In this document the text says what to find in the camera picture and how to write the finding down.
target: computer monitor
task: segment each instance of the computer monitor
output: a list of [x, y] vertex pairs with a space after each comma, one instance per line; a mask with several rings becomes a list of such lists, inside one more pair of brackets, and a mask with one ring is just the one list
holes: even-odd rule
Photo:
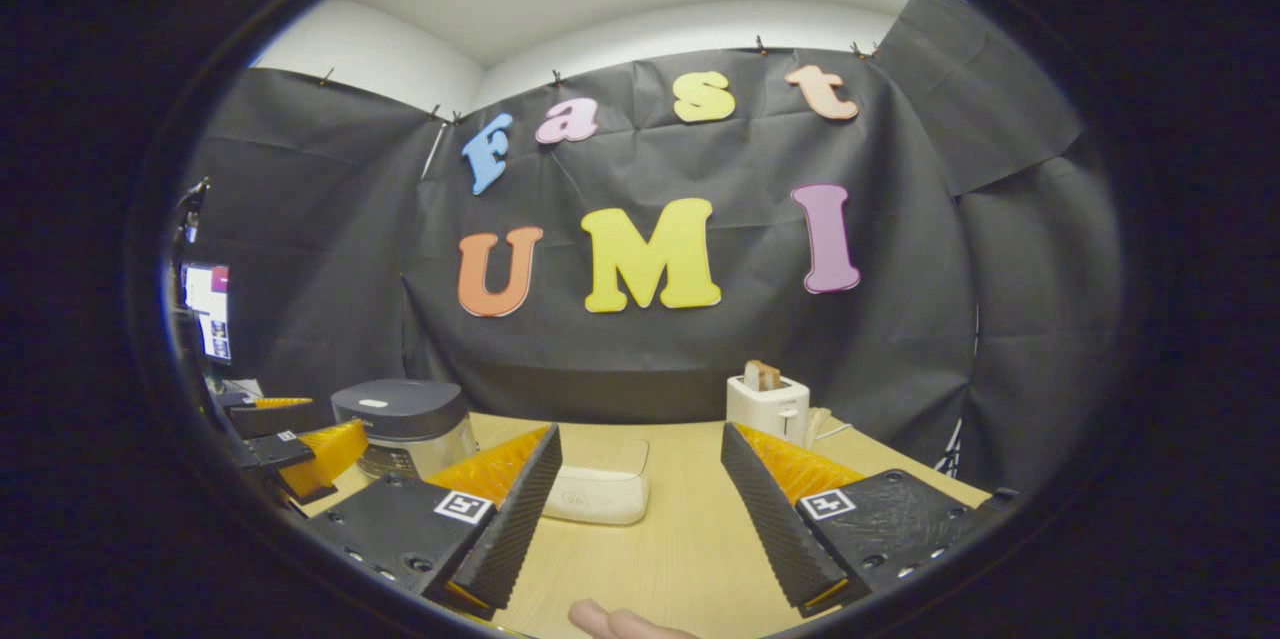
[[232, 362], [230, 332], [227, 328], [227, 287], [230, 269], [220, 264], [183, 263], [182, 284], [187, 306], [200, 321], [205, 356], [220, 364]]

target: white wall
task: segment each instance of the white wall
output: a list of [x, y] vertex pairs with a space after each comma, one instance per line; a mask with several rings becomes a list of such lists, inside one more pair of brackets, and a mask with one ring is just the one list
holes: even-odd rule
[[726, 1], [628, 15], [553, 38], [486, 70], [471, 109], [518, 95], [562, 77], [622, 61], [709, 47], [826, 47], [870, 51], [896, 15], [850, 6], [797, 1]]
[[370, 6], [326, 0], [294, 20], [256, 67], [300, 70], [440, 114], [470, 111], [484, 69], [407, 20]]

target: letter cutout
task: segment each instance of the letter cutout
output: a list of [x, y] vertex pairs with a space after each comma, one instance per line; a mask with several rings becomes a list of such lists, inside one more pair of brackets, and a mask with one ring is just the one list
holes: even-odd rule
[[475, 184], [471, 184], [471, 193], [475, 196], [488, 190], [507, 169], [507, 161], [498, 161], [494, 156], [507, 152], [507, 133], [503, 129], [511, 127], [511, 122], [509, 114], [499, 114], [462, 147], [462, 156], [471, 161], [471, 173], [476, 177]]
[[851, 101], [840, 101], [836, 97], [836, 88], [844, 87], [845, 79], [837, 74], [823, 74], [822, 69], [810, 64], [792, 70], [786, 77], [787, 83], [800, 85], [804, 100], [809, 102], [809, 109], [827, 119], [852, 119], [858, 117], [858, 105]]
[[599, 102], [589, 99], [566, 100], [547, 111], [544, 120], [534, 134], [539, 143], [557, 143], [564, 140], [581, 142], [595, 134], [600, 127], [595, 123]]
[[692, 70], [690, 74], [681, 74], [671, 85], [671, 91], [676, 92], [676, 117], [685, 123], [692, 120], [724, 119], [733, 114], [737, 102], [733, 95], [726, 92], [728, 78], [718, 70]]
[[662, 210], [653, 237], [645, 243], [626, 211], [602, 209], [582, 218], [591, 234], [591, 293], [586, 310], [622, 311], [627, 296], [618, 291], [618, 275], [627, 283], [637, 305], [648, 307], [667, 270], [662, 303], [669, 309], [717, 305], [721, 291], [712, 283], [707, 261], [707, 218], [712, 202], [676, 200]]
[[845, 292], [858, 286], [861, 274], [849, 261], [849, 239], [841, 207], [849, 192], [837, 184], [805, 184], [791, 192], [791, 198], [804, 206], [809, 225], [809, 275], [804, 288], [809, 293]]
[[543, 238], [538, 225], [522, 225], [507, 233], [511, 245], [511, 278], [507, 288], [497, 295], [484, 287], [489, 269], [489, 250], [498, 243], [498, 234], [471, 234], [458, 242], [462, 266], [458, 269], [458, 303], [475, 316], [507, 316], [520, 309], [529, 296], [534, 275], [534, 245]]

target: finger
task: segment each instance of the finger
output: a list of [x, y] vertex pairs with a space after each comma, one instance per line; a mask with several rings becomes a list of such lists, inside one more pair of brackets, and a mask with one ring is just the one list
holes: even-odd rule
[[609, 612], [591, 599], [579, 599], [568, 607], [568, 620], [573, 626], [586, 631], [591, 639], [618, 639], [609, 630]]
[[617, 639], [698, 639], [687, 631], [658, 626], [631, 610], [617, 610], [609, 615], [609, 630]]

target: black lid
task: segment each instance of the black lid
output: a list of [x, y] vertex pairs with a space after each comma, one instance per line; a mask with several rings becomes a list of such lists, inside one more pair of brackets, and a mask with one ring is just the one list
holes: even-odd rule
[[334, 393], [333, 415], [339, 423], [361, 419], [379, 439], [431, 439], [457, 426], [467, 403], [457, 384], [379, 379]]

